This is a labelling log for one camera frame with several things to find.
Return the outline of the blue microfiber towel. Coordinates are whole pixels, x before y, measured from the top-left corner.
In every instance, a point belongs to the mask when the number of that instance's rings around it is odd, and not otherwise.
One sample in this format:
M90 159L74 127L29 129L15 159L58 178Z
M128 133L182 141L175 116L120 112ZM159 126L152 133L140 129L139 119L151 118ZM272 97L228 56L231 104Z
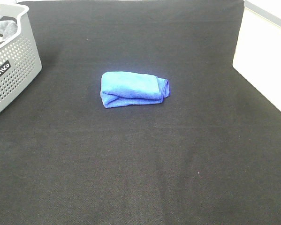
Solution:
M155 75L111 71L101 77L100 96L105 108L160 104L170 96L170 84Z

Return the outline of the grey perforated laundry basket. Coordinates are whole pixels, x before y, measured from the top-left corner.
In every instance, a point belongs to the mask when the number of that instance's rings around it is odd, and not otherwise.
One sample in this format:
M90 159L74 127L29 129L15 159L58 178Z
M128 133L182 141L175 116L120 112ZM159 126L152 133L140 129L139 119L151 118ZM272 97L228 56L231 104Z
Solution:
M0 3L0 16L15 18L17 23L16 33L0 44L0 112L42 69L28 11L25 5Z

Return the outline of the grey towel in basket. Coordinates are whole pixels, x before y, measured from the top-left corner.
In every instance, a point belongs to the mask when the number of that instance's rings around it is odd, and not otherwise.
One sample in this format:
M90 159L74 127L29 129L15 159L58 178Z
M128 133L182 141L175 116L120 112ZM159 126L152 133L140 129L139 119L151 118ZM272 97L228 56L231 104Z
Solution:
M0 42L7 40L17 32L17 24L12 20L0 21Z

